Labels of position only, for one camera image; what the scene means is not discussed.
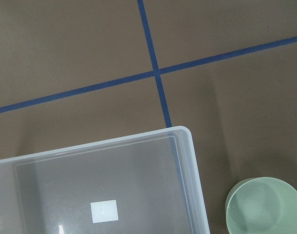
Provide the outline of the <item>light green bowl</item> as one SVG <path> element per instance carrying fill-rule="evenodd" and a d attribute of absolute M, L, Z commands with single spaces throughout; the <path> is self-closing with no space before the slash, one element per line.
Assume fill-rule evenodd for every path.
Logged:
<path fill-rule="evenodd" d="M 297 190 L 272 178 L 237 183 L 225 201 L 230 234 L 297 234 Z"/>

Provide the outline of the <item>clear plastic storage box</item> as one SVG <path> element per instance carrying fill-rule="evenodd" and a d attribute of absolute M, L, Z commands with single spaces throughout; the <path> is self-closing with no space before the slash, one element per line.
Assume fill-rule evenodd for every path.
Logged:
<path fill-rule="evenodd" d="M 209 232 L 184 126 L 0 160 L 0 234 Z"/>

